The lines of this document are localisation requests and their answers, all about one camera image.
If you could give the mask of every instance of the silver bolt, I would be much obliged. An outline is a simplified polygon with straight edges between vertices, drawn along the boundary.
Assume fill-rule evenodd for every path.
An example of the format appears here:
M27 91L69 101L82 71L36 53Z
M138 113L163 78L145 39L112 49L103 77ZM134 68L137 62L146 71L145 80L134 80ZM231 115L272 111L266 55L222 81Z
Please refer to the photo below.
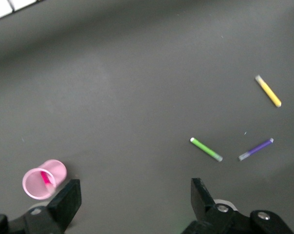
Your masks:
M229 208L227 206L224 206L224 205L217 205L217 209L220 211L220 212L223 212L223 213L227 213L229 211Z
M32 212L31 215L38 215L41 212L41 209L35 208Z
M264 220L269 220L270 219L269 214L267 214L265 212L258 212L257 216L260 217L261 219L264 219Z

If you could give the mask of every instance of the gray surface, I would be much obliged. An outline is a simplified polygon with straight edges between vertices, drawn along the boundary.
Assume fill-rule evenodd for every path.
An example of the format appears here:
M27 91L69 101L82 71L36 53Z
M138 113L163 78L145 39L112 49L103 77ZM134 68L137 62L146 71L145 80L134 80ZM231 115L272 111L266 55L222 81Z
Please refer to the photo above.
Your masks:
M56 158L81 179L68 234L178 234L192 177L294 231L294 0L75 2L0 20L0 213L35 204L22 177Z

